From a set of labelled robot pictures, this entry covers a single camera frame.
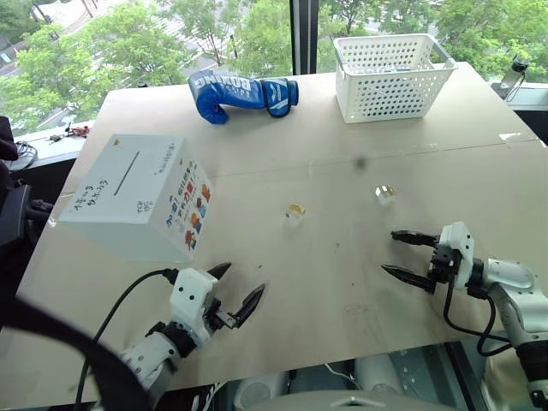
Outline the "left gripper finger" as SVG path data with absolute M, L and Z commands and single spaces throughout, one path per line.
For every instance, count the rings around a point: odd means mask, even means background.
M 231 266 L 232 264 L 230 262 L 218 264 L 208 271 L 208 275 L 214 278 L 216 281 L 220 281 Z
M 256 310 L 265 291 L 265 283 L 253 289 L 243 300 L 240 309 L 233 315 L 235 328 L 240 328 Z

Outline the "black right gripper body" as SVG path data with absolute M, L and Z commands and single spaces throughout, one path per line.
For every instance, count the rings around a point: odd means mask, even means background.
M 437 283 L 449 283 L 455 279 L 461 264 L 461 252 L 447 245 L 442 245 L 438 238 L 433 243 L 433 252 L 426 278 L 430 286 Z

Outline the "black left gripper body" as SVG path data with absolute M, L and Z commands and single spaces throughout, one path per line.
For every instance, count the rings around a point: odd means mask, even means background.
M 237 319 L 222 309 L 222 302 L 214 297 L 211 305 L 205 310 L 205 325 L 210 332 L 217 332 L 223 327 L 234 329 L 238 327 Z

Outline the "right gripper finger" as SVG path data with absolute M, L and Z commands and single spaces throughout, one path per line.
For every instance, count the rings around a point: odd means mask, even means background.
M 430 235 L 413 230 L 394 230 L 390 232 L 391 238 L 409 245 L 435 247 L 438 244 L 439 236 Z
M 433 294 L 435 291 L 436 283 L 428 277 L 419 276 L 413 271 L 398 265 L 382 264 L 381 267 L 399 281 L 423 289 L 429 294 Z

